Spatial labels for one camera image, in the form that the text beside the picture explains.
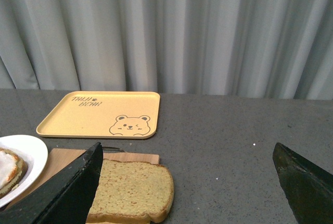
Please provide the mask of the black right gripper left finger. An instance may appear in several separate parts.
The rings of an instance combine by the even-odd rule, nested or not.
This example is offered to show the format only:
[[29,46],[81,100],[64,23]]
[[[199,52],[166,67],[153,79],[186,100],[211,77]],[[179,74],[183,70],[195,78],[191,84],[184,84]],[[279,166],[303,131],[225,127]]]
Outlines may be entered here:
[[1,212],[1,223],[85,223],[101,167],[97,142],[43,185]]

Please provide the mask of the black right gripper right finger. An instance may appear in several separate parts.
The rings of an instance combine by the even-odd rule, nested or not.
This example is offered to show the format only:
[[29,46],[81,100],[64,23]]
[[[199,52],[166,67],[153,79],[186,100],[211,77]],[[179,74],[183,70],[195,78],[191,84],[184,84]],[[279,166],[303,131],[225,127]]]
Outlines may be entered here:
[[276,143],[273,162],[298,223],[332,223],[332,174]]

